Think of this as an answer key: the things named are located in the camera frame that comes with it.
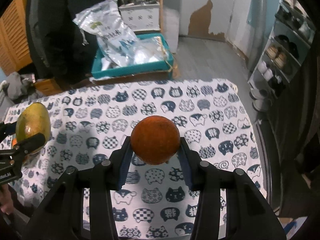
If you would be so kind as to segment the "left hand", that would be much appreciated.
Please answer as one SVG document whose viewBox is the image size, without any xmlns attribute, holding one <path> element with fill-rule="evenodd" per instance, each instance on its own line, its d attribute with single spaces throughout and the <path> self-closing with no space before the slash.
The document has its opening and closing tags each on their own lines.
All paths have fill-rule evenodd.
<svg viewBox="0 0 320 240">
<path fill-rule="evenodd" d="M 1 185 L 0 191 L 1 211 L 7 215 L 14 212 L 14 203 L 9 191 L 8 184 Z"/>
</svg>

